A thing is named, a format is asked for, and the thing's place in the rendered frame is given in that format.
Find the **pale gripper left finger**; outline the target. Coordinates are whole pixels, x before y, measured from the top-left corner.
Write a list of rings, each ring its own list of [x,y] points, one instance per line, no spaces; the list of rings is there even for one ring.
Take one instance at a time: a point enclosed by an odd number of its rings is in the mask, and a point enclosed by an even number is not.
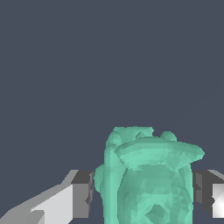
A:
[[[93,177],[93,171],[71,170],[59,185],[9,210],[0,224],[68,224],[73,218],[87,218]]]

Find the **teal green faceted figurine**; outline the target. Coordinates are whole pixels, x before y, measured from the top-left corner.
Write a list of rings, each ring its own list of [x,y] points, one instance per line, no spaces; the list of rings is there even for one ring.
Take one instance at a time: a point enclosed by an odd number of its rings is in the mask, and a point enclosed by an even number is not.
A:
[[[193,224],[191,164],[205,152],[170,131],[115,127],[95,169],[104,224]]]

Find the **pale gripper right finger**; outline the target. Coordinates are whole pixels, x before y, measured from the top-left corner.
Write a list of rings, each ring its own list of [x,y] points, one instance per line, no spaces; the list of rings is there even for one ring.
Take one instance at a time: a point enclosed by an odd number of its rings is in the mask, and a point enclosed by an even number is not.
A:
[[[224,174],[216,170],[192,172],[193,198],[211,215],[224,219]]]

